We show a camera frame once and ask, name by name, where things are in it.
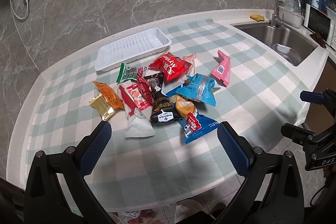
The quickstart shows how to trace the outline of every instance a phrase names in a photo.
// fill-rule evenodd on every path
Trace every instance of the pen holder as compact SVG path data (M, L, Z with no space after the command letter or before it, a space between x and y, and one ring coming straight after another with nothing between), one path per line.
M311 0L311 6L314 6L316 9L319 8L320 0Z

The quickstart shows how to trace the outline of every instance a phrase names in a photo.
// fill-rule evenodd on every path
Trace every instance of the microwave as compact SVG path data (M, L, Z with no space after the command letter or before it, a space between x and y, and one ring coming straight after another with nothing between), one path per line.
M304 24L306 28L316 33L319 32L323 40L336 50L335 22L315 7L306 5Z

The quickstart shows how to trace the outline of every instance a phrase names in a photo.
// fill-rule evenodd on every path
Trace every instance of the black snack bag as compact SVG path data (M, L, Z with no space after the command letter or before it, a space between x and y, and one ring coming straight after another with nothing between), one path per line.
M145 76L151 85L154 104L151 115L152 123L171 123L181 120L181 115L169 101L167 95L162 91L163 73Z

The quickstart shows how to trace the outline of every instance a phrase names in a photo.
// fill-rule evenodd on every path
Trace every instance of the marble wall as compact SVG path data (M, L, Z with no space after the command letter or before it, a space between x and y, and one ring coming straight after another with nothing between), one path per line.
M22 0L13 0L19 15ZM20 108L40 72L104 37L162 18L219 9L273 9L274 0L30 0L26 21L0 0L0 176Z

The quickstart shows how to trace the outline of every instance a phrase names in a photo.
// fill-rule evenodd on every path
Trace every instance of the green and white tablecloth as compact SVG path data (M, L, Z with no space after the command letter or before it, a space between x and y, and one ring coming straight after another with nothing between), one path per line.
M305 107L299 94L307 90L306 86L269 51L212 20L162 31L172 40L168 50L174 55L198 54L197 73L211 74L218 64L218 49L231 57L230 83L215 93L216 107L197 104L197 108L218 122L228 121L252 146L269 150L281 140L280 127L285 122L304 120ZM60 153L70 145L76 146L100 122L98 112L88 105L98 94L92 81L113 85L119 69L96 73L96 57L94 53L67 66L46 84L27 130L26 166L20 174L23 187L38 150ZM154 58L133 65L148 66ZM177 85L169 83L164 91ZM114 129L115 117L110 123ZM168 204L208 190L234 174L216 131L186 145L178 122L154 128L155 136L148 138L125 139L113 131L94 171L85 177L107 211ZM64 179L61 184L68 197Z

